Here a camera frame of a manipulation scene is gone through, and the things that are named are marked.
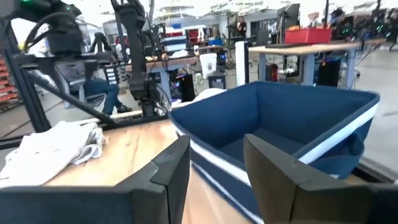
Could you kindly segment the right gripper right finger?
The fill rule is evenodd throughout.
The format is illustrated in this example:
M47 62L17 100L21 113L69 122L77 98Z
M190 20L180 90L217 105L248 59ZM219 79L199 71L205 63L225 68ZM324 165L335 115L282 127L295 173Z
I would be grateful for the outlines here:
M348 184L253 134L244 163L265 223L397 224L395 184Z

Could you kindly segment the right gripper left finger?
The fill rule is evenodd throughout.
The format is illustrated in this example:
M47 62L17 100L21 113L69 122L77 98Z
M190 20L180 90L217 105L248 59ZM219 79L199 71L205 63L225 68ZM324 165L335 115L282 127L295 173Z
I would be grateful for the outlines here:
M190 138L180 136L114 187L8 187L1 224L181 223Z

